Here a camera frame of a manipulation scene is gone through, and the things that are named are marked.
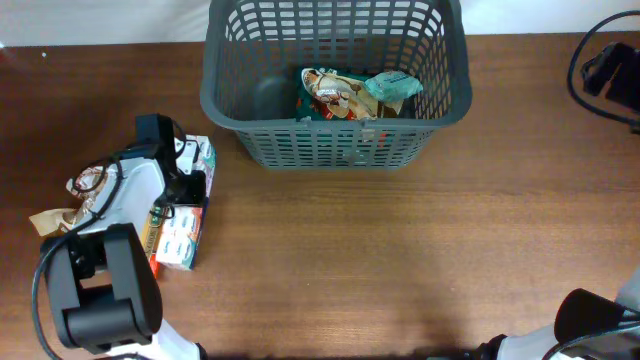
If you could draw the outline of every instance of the plastic bag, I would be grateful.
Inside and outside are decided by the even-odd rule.
[[[407,99],[423,90],[420,81],[402,71],[387,71],[365,81],[365,89],[376,100],[394,102]]]
[[[374,120],[395,118],[403,101],[383,104],[365,90],[367,76],[327,68],[300,70],[297,118]]]

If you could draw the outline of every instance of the gray plastic basket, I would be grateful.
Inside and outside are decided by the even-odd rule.
[[[209,16],[202,107],[265,167],[402,167],[471,106],[458,0],[214,0]],[[424,91],[396,119],[296,120],[295,70],[320,65],[402,70]]]

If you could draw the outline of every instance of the wire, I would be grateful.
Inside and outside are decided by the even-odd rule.
[[[199,149],[200,149],[200,147],[199,147],[199,145],[198,145],[198,142],[197,142],[197,141],[195,141],[195,140],[186,140],[186,136],[184,135],[184,132],[183,132],[182,128],[180,127],[180,125],[178,125],[178,123],[177,123],[175,120],[173,120],[173,119],[172,119],[172,121],[173,121],[173,123],[175,124],[176,128],[178,128],[178,131],[179,131],[179,132],[182,134],[182,136],[185,138],[185,140],[183,141],[183,144],[182,144],[182,148],[181,148],[181,149],[176,153],[176,159],[177,159],[180,155],[182,155],[182,153],[184,152],[184,149],[185,149],[185,147],[186,147],[186,144],[187,144],[188,142],[195,142],[195,143],[196,143],[196,147],[197,147],[197,149],[199,150]],[[150,142],[150,141],[134,142],[134,143],[131,143],[131,144],[127,145],[125,148],[126,148],[127,150],[131,150],[131,149],[135,149],[136,147],[149,146],[149,145],[160,145],[160,143],[158,143],[158,142]],[[99,163],[99,162],[100,162],[100,161],[94,161],[92,164],[97,164],[97,163]],[[170,216],[165,215],[165,214],[164,214],[164,209],[162,209],[162,210],[163,210],[163,213],[155,212],[155,211],[153,211],[153,209],[152,209],[152,210],[150,210],[150,211],[149,211],[149,214],[151,214],[152,216],[155,216],[155,217],[157,217],[158,219],[162,219],[162,220],[171,220],[171,219],[173,219],[173,218],[175,217],[176,210],[175,210],[175,208],[173,207],[173,205],[172,205],[172,204],[165,204],[165,203],[162,203],[162,204],[155,204],[155,206],[157,206],[157,207],[162,207],[162,208],[168,207],[168,208],[169,208],[169,210],[171,211],[171,215],[170,215]]]
[[[567,350],[570,347],[574,347],[584,341],[590,340],[590,339],[595,339],[597,337],[600,336],[609,336],[609,335],[619,335],[622,333],[625,333],[627,331],[635,331],[635,330],[640,330],[640,321],[636,321],[633,322],[631,324],[628,325],[623,325],[623,326],[619,326],[615,329],[612,330],[608,330],[608,331],[602,331],[599,333],[595,333],[595,334],[589,334],[589,335],[585,335],[585,336],[581,336],[577,339],[573,339],[569,342],[566,342],[564,344],[558,344],[554,347],[552,347],[549,351],[547,351],[547,353],[544,355],[544,357],[542,358],[542,360],[551,360],[554,356],[556,356],[558,353]]]
[[[595,34],[603,26],[607,25],[608,23],[610,23],[610,22],[612,22],[614,20],[618,20],[620,18],[627,17],[627,16],[640,16],[640,10],[623,11],[621,13],[612,15],[612,16],[602,20],[600,23],[598,23],[598,25],[594,26],[593,29],[589,30],[589,32],[585,34],[585,36],[582,38],[582,41],[580,41],[580,44],[576,48],[576,51],[573,53],[573,57],[571,58],[571,63],[569,64],[569,72],[567,74],[567,87],[569,88],[569,94],[571,94],[571,97],[580,106],[582,106],[583,108],[589,110],[590,112],[592,112],[592,113],[594,113],[596,115],[600,115],[602,117],[608,118],[608,119],[612,119],[612,120],[624,123],[624,124],[635,125],[635,124],[638,123],[637,120],[634,120],[634,119],[631,119],[631,118],[628,118],[628,117],[624,117],[624,116],[620,116],[620,115],[616,115],[616,114],[612,114],[612,113],[610,113],[608,111],[602,110],[600,108],[597,108],[597,107],[589,104],[588,102],[586,102],[584,99],[582,99],[578,95],[578,93],[576,92],[575,88],[573,87],[573,72],[575,70],[576,63],[578,62],[578,57],[580,56],[580,53],[582,52],[582,49],[587,44],[589,39],[591,39],[593,34]]]
[[[97,162],[94,162],[92,164],[99,163],[100,161],[104,161],[104,160],[98,160]],[[111,192],[109,193],[109,196],[107,196],[107,199],[104,205],[102,205],[100,210],[98,210],[96,213],[91,213],[92,217],[87,222],[84,222],[74,227],[63,236],[57,238],[53,243],[48,244],[48,247],[46,248],[44,255],[40,256],[40,259],[38,260],[38,264],[36,266],[36,271],[33,274],[33,282],[31,283],[31,317],[33,318],[33,326],[35,327],[36,335],[38,337],[38,341],[40,342],[40,345],[42,346],[42,349],[51,359],[54,359],[54,360],[62,360],[62,358],[58,354],[56,354],[56,352],[51,348],[51,345],[49,344],[49,342],[47,342],[47,339],[42,330],[42,323],[40,322],[40,312],[38,310],[38,290],[40,287],[40,278],[42,277],[42,273],[44,272],[45,268],[49,264],[51,257],[62,246],[64,246],[67,243],[67,241],[69,241],[69,239],[71,239],[74,235],[77,235],[80,231],[88,228],[89,226],[93,225],[96,221],[98,221],[102,217],[102,215],[104,215],[104,213],[109,209],[109,206],[111,206],[111,203],[115,199],[116,194],[118,193],[118,190],[120,190],[120,186],[122,185],[122,180],[124,179],[122,164],[120,164],[120,159],[116,158],[115,156],[108,158],[107,164],[105,164],[103,168],[103,173],[106,171],[108,167],[110,167],[113,164],[116,165],[117,172],[118,172],[116,176],[116,183],[113,186],[113,189],[111,190]]]
[[[181,137],[179,137],[179,139],[182,141],[182,147],[180,148],[180,150],[178,150],[176,152],[176,159],[180,157],[180,155],[182,155],[182,153],[184,152],[184,149],[187,147],[187,143],[188,142],[193,142],[196,144],[196,148],[198,149],[198,152],[200,151],[200,144],[198,144],[197,140],[193,140],[193,139],[187,139],[187,134],[184,132],[184,130],[182,130],[182,127],[180,127],[180,124],[178,124],[177,121],[171,119],[171,121],[173,121],[173,125],[175,125],[176,129],[178,129],[178,132],[180,133]]]
[[[71,179],[71,188],[73,190],[75,190],[76,192],[78,192],[79,194],[88,193],[88,192],[91,192],[91,191],[94,191],[95,189],[97,189],[98,186],[100,186],[100,184],[102,183],[102,180],[104,180],[104,177],[107,175],[107,167],[106,166],[102,167],[102,172],[100,172],[100,177],[98,178],[96,183],[92,187],[90,187],[88,189],[82,189],[82,188],[80,188],[78,186],[78,177],[80,177],[80,175],[82,175],[82,173],[85,172],[85,170],[87,170],[87,169],[89,169],[91,167],[94,167],[94,166],[96,166],[98,164],[104,163],[107,160],[108,160],[107,158],[98,159],[96,161],[93,161],[93,162],[89,163],[87,166],[85,166],[84,169],[78,175],[76,175],[75,177],[73,177]]]

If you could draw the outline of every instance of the food package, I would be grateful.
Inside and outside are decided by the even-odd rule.
[[[160,219],[149,214],[143,234],[145,253],[152,264],[162,264],[180,270],[193,270],[196,251],[202,237],[202,222],[209,205],[209,195],[216,167],[216,152],[206,136],[187,135],[187,145],[197,142],[197,151],[185,148],[176,160],[178,169],[185,174],[201,170],[206,175],[206,199],[202,207],[174,206],[174,211],[155,208],[154,212],[172,216]],[[182,141],[176,139],[176,150],[182,148]]]
[[[364,82],[364,88],[376,100],[402,101],[422,91],[422,84],[402,71],[387,71]]]
[[[297,118],[300,120],[375,120],[395,118],[403,101],[382,103],[364,87],[367,76],[327,68],[300,70]]]
[[[174,219],[164,220],[149,214],[140,242],[142,243],[142,247],[147,258],[149,259],[149,264],[153,274],[156,277],[158,275],[158,262],[185,270],[193,268],[196,249],[201,237],[201,224],[209,203],[209,195],[211,193],[213,174],[216,164],[215,149],[211,145],[209,138],[206,136],[187,135],[187,140],[188,146],[185,147],[185,151],[183,151],[180,157],[176,160],[176,164],[185,174],[190,174],[194,170],[204,171],[206,175],[206,200],[202,207],[176,206],[174,216],[175,221],[172,221]],[[177,151],[182,148],[183,142],[175,139],[175,145]],[[81,189],[95,187],[95,189],[90,192],[78,193],[72,187],[72,180],[70,179],[67,182],[67,190],[73,196],[83,201],[79,209],[47,210],[29,218],[41,237],[48,238],[62,235],[73,228],[74,224],[78,223],[78,221],[89,213],[89,210],[93,207],[98,194],[102,191],[104,184],[106,184],[107,180],[116,176],[114,169],[108,169],[102,179],[100,178],[101,173],[102,166],[94,166],[85,169],[78,176],[76,180],[76,187]],[[154,207],[150,210],[156,214],[164,213],[165,215],[170,215],[168,214],[167,209]],[[177,231],[178,225],[186,227],[187,223],[191,226],[191,232]],[[174,243],[188,244],[180,250],[188,250],[189,256],[187,258],[181,258],[180,262],[176,262],[175,256],[173,258],[168,258],[161,255],[161,260],[156,259],[156,251],[159,246],[168,248],[169,246],[173,246]]]

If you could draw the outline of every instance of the brown wooden surface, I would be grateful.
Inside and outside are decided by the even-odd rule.
[[[586,51],[616,38],[640,46],[609,34]],[[570,100],[578,40],[469,37],[469,115],[393,173],[263,170],[200,109],[202,44],[3,50],[0,358],[44,358],[28,217],[73,204],[66,179],[150,112],[219,153],[196,269],[160,280],[165,317],[211,353],[475,346],[551,323],[574,288],[614,297],[640,259],[640,137]]]

